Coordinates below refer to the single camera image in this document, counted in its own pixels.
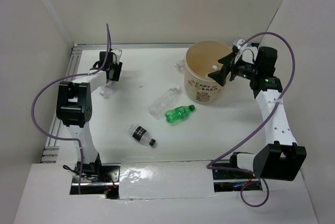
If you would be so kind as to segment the clear bottle white cap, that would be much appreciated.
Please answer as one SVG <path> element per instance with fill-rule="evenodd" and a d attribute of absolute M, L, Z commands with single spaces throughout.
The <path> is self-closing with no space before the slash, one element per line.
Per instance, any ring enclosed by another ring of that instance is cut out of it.
<path fill-rule="evenodd" d="M 219 67 L 216 66 L 216 65 L 213 65 L 213 66 L 212 66 L 212 69 L 214 69 L 215 71 L 218 71 Z"/>

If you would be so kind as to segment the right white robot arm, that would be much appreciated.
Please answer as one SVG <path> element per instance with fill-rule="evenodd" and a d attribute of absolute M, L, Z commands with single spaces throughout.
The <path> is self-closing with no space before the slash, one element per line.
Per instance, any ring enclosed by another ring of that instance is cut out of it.
<path fill-rule="evenodd" d="M 228 171 L 234 178 L 248 172 L 256 178 L 293 181 L 307 156 L 288 124 L 282 99 L 284 90 L 274 75 L 276 60 L 277 50 L 271 47 L 260 47 L 253 63 L 244 61 L 242 53 L 233 47 L 230 54 L 218 61 L 221 70 L 208 75 L 219 84 L 225 83 L 227 75 L 231 81 L 237 76 L 248 79 L 262 114 L 265 146 L 257 154 L 232 154 Z"/>

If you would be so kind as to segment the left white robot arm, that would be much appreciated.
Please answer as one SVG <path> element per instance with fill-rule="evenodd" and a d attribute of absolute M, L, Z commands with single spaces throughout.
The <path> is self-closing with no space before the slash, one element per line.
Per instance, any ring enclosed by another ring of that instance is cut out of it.
<path fill-rule="evenodd" d="M 103 177 L 99 153 L 94 147 L 89 121 L 93 114 L 91 93 L 113 81 L 119 81 L 122 51 L 109 49 L 99 53 L 99 60 L 83 77 L 59 84 L 57 118 L 68 129 L 77 154 L 77 172 L 96 182 Z"/>

